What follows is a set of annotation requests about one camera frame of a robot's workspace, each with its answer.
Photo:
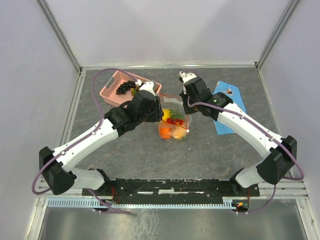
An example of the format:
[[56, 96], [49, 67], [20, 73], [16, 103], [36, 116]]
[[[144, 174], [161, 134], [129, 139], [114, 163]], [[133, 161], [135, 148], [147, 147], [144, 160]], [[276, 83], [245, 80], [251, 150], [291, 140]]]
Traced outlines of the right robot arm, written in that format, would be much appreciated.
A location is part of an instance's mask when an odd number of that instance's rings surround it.
[[282, 137], [265, 128], [226, 94], [212, 93], [204, 80], [194, 73], [181, 72], [179, 81], [183, 84], [180, 96], [186, 114], [200, 112], [231, 128], [263, 158], [260, 163], [243, 168], [234, 175], [235, 180], [229, 183], [231, 193], [240, 196], [252, 185], [261, 182], [277, 185], [285, 178], [297, 157], [297, 140], [294, 137]]

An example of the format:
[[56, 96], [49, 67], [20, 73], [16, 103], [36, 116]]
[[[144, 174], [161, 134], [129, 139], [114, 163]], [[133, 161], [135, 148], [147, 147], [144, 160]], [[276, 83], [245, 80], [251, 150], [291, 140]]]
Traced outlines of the small red fruits toy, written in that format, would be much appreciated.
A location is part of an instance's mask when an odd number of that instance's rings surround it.
[[167, 123], [169, 124], [173, 124], [173, 125], [179, 125], [182, 126], [185, 121], [184, 121], [184, 115], [179, 112], [179, 110], [173, 110], [172, 108], [170, 108], [171, 111], [171, 118], [167, 119]]

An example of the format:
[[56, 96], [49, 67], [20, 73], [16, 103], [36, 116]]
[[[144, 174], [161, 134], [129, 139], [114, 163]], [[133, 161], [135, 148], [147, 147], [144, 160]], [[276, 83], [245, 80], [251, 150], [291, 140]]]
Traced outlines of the dark grape bunch toy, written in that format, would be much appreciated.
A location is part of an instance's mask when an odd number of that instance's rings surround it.
[[125, 95], [127, 92], [130, 92], [131, 88], [134, 88], [135, 86], [136, 83], [134, 81], [125, 81], [116, 89], [116, 95]]

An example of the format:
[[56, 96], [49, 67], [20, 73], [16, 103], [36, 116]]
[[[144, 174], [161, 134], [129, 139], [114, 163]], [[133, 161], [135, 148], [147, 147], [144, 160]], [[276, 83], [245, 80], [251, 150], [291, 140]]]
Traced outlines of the yellow lemon toy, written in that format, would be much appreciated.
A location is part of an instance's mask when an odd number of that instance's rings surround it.
[[171, 118], [171, 111], [170, 111], [170, 109], [163, 109], [162, 111], [163, 111], [162, 120], [163, 120], [164, 122], [166, 122], [168, 119]]

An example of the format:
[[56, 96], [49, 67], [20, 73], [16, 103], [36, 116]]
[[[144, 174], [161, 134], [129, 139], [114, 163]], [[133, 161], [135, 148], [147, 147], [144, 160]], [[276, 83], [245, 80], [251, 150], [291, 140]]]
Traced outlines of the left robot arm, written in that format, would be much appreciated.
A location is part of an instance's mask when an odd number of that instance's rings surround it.
[[39, 151], [39, 170], [49, 191], [61, 195], [71, 188], [89, 188], [106, 195], [111, 183], [101, 170], [77, 169], [76, 165], [102, 145], [134, 130], [141, 123], [160, 122], [163, 117], [160, 98], [147, 90], [132, 100], [111, 108], [92, 128], [72, 141], [51, 150]]

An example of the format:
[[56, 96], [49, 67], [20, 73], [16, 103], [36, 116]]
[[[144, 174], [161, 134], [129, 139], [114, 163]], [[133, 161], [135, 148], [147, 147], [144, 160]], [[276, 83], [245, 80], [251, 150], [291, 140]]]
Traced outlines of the orange persimmon toy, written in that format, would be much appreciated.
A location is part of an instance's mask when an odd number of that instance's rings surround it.
[[170, 127], [159, 127], [158, 134], [161, 139], [169, 140], [172, 138], [172, 130]]

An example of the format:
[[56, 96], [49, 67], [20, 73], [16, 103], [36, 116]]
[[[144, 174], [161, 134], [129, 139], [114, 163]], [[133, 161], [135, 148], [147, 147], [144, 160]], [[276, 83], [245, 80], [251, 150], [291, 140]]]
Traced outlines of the clear zip top bag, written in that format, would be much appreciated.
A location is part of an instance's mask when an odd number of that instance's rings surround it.
[[159, 94], [163, 117], [158, 123], [158, 135], [166, 141], [184, 140], [190, 133], [192, 117], [185, 113], [179, 96]]

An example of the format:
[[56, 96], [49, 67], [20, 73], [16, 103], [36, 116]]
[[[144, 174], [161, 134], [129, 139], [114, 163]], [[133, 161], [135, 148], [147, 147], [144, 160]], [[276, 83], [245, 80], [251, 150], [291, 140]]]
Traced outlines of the yellow orange peach toy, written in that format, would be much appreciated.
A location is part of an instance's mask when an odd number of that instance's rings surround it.
[[187, 134], [189, 133], [188, 129], [185, 129], [183, 127], [177, 127], [172, 131], [172, 137], [175, 140], [182, 140], [183, 138], [185, 138], [187, 136]]

